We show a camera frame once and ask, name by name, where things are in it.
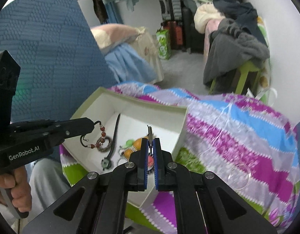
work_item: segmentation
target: green stool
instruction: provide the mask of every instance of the green stool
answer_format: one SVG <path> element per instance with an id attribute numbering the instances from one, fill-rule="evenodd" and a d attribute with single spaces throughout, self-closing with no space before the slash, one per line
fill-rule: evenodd
<path id="1" fill-rule="evenodd" d="M 258 83 L 258 79 L 260 77 L 261 70 L 259 68 L 255 67 L 255 65 L 251 61 L 245 62 L 243 65 L 238 67 L 237 70 L 240 71 L 241 75 L 240 75 L 240 79 L 238 82 L 238 86 L 235 90 L 235 94 L 239 94 L 239 95 L 242 94 L 242 91 L 243 91 L 243 88 L 244 88 L 244 85 L 245 85 L 245 82 L 246 82 L 249 72 L 257 72 L 255 82 L 251 88 L 251 91 L 254 92 L 254 90 L 256 89 L 257 83 Z M 213 79 L 209 94 L 212 94 L 212 92 L 215 88 L 215 85 L 216 85 L 216 78 Z"/>

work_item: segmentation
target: bed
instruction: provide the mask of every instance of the bed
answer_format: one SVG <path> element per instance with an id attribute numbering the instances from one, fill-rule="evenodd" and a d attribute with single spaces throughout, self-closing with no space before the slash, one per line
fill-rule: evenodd
<path id="1" fill-rule="evenodd" d="M 91 33 L 118 83 L 136 80 L 153 84 L 163 80 L 157 40 L 145 27 L 104 24 L 91 27 Z"/>

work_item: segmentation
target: human hand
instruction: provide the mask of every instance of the human hand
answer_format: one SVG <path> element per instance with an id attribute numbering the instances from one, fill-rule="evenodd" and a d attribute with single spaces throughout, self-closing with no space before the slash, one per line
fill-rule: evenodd
<path id="1" fill-rule="evenodd" d="M 10 174 L 0 175 L 0 187 L 11 188 L 12 204 L 20 212 L 28 212 L 32 209 L 31 187 L 27 181 L 26 168 L 24 166 L 14 170 L 14 176 Z M 0 203 L 6 202 L 0 192 Z"/>

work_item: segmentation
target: colorful striped blanket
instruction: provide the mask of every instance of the colorful striped blanket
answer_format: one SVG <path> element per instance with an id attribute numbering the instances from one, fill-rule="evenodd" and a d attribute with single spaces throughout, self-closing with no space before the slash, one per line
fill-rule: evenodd
<path id="1" fill-rule="evenodd" d="M 189 170 L 213 171 L 278 230 L 292 221 L 300 187 L 294 129 L 262 102 L 234 94 L 197 96 L 137 82 L 111 91 L 163 105 L 188 107 L 187 134 L 176 162 Z M 61 147 L 64 173 L 73 185 L 86 171 Z M 163 233 L 176 234 L 173 194 L 160 192 L 140 211 Z"/>

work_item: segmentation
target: white box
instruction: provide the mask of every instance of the white box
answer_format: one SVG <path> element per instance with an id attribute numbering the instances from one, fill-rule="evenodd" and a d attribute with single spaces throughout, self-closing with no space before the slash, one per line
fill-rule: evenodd
<path id="1" fill-rule="evenodd" d="M 138 139 L 147 135 L 147 125 L 152 126 L 155 137 L 160 138 L 162 150 L 171 153 L 175 159 L 185 139 L 186 108 L 166 106 L 145 102 L 133 97 L 98 88 L 75 112 L 72 119 L 88 117 L 92 121 L 100 120 L 106 128 L 107 136 L 113 137 L 116 119 L 121 114 L 118 124 L 116 149 L 112 160 L 112 168 L 102 170 L 101 160 L 108 152 L 100 152 L 96 148 L 84 148 L 79 137 L 67 139 L 63 145 L 70 154 L 89 172 L 103 174 L 112 171 L 120 155 L 119 146 L 125 145 L 129 139 Z M 101 136 L 99 125 L 92 133 L 86 135 L 88 144 L 95 144 Z M 148 176 L 145 192 L 129 192 L 128 202 L 135 207 L 146 207 L 154 202 L 157 191 L 154 185 L 154 174 Z"/>

